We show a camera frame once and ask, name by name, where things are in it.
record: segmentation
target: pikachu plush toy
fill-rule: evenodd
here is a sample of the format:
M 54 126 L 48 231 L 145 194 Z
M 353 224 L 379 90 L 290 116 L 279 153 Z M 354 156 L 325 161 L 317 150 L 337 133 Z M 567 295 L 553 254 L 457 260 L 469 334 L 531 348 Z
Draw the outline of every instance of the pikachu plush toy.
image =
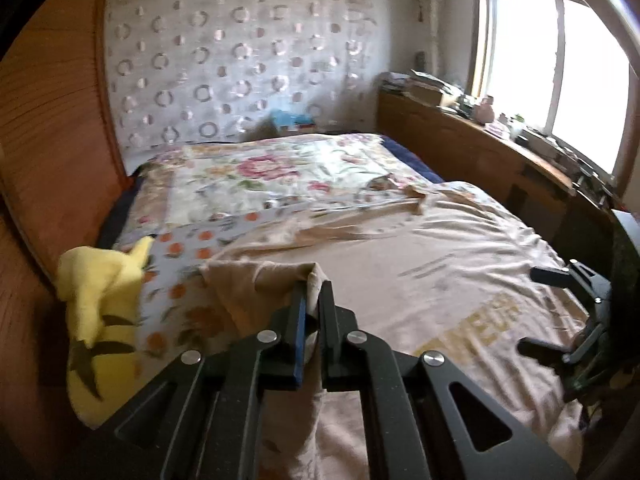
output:
M 100 426 L 140 389 L 136 324 L 143 267 L 153 243 L 128 253 L 76 247 L 60 256 L 56 291 L 66 301 L 66 386 L 86 425 Z

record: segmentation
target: window frame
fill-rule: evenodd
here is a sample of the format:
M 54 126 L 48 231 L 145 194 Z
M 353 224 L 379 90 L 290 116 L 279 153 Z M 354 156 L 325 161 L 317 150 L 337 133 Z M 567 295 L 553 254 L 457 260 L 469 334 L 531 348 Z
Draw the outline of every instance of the window frame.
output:
M 598 176 L 612 186 L 617 186 L 618 177 L 628 180 L 626 176 L 626 166 L 628 165 L 628 151 L 632 149 L 634 143 L 634 123 L 636 114 L 636 101 L 639 97 L 638 78 L 631 65 L 629 65 L 629 90 L 626 102 L 626 117 L 623 127 L 622 139 L 618 149 L 618 155 L 612 173 L 608 173 L 600 166 L 594 163 L 588 156 L 585 156 L 573 146 L 564 142 L 561 138 L 555 136 L 552 131 L 558 114 L 558 105 L 560 101 L 560 93 L 562 89 L 562 80 L 564 76 L 564 55 L 566 48 L 566 38 L 564 30 L 564 1 L 556 0 L 556 9 L 558 10 L 558 49 L 556 57 L 556 68 L 554 72 L 554 88 L 552 99 L 549 105 L 549 112 L 542 134 L 552 137 L 562 147 L 571 149 L 578 157 L 594 168 Z M 588 7 L 584 0 L 571 0 Z M 495 56 L 495 31 L 494 26 L 497 15 L 498 0 L 477 0 L 478 14 L 476 15 L 476 23 L 478 26 L 478 41 L 474 45 L 476 54 L 472 56 L 472 66 L 470 68 L 470 85 L 467 91 L 474 97 L 481 97 L 486 94 L 491 78 L 491 67 L 494 63 Z M 621 187 L 626 187 L 627 182 L 621 182 Z

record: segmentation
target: metal bolt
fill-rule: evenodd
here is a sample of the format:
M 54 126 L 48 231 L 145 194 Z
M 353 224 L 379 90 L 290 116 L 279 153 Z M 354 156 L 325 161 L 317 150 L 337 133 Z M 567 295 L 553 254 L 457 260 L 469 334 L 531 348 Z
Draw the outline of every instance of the metal bolt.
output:
M 444 355 L 437 350 L 427 350 L 422 359 L 424 364 L 429 366 L 442 366 L 444 364 Z
M 262 330 L 258 332 L 257 338 L 261 343 L 273 343 L 278 338 L 278 334 L 273 330 Z
M 180 356 L 180 361 L 182 361 L 186 365 L 194 365 L 196 363 L 199 363 L 200 359 L 202 359 L 202 354 L 200 354 L 200 352 L 198 352 L 197 350 L 187 350 Z
M 365 334 L 362 330 L 354 330 L 353 332 L 349 332 L 347 334 L 347 341 L 349 343 L 353 343 L 354 345 L 361 345 L 367 340 L 367 334 Z

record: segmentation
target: wallpaper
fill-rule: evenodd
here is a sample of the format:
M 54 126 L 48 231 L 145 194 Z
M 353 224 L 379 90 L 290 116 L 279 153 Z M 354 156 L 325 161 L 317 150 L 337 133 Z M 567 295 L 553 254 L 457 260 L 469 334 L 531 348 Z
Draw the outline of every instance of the wallpaper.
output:
M 167 146 L 265 136 L 273 109 L 323 130 L 370 122 L 377 32 L 373 0 L 108 0 L 127 172 Z

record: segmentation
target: window pane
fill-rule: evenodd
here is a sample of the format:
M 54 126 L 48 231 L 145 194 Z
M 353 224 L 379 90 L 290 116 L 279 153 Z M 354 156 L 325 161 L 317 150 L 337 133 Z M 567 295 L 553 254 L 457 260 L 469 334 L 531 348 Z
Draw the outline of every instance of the window pane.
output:
M 629 62 L 589 7 L 564 1 L 564 77 L 553 133 L 611 173 L 625 126 Z
M 496 113 L 546 124 L 558 49 L 556 0 L 498 0 L 494 65 L 487 93 Z

